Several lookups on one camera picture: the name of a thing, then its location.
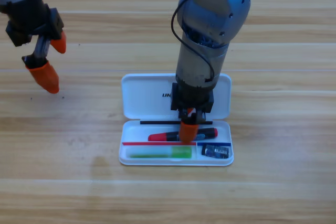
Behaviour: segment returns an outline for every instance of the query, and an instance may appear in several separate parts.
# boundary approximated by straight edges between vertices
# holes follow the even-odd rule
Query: red strip
[[[188,144],[181,143],[181,142],[123,142],[123,145],[152,145],[152,146],[158,146],[158,145],[164,145],[164,146],[172,146],[172,145],[196,145],[196,142],[191,142]]]

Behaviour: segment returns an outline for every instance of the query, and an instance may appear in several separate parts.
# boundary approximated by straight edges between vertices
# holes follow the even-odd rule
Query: blue strip
[[[211,143],[211,142],[197,142],[197,146],[204,146],[206,144],[210,144],[210,145],[215,145],[215,146],[228,146],[231,147],[231,143],[219,143],[219,142],[215,142],[215,143]]]

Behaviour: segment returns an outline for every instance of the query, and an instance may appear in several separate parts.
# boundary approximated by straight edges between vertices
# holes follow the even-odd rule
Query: red marker
[[[218,136],[218,130],[216,128],[205,128],[197,131],[194,141],[213,139]],[[161,134],[153,134],[148,137],[148,141],[151,142],[178,142],[180,141],[179,132],[167,132]]]

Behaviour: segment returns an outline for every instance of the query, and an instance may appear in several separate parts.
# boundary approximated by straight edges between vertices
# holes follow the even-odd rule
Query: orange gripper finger
[[[64,54],[67,50],[67,36],[62,31],[61,39],[52,39],[50,44],[61,54]]]
[[[37,84],[47,90],[51,94],[56,94],[59,91],[58,75],[52,65],[47,62],[43,67],[29,69],[29,72],[34,77]]]
[[[198,131],[197,124],[191,125],[181,122],[180,132],[178,133],[178,136],[183,143],[188,144],[196,138],[197,131]]]

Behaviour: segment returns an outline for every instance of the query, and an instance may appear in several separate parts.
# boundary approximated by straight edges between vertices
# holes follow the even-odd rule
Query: wooden table
[[[42,90],[0,17],[0,223],[336,223],[336,0],[252,0],[223,72],[230,167],[118,161],[127,73],[174,72],[178,0],[45,0],[66,24]]]

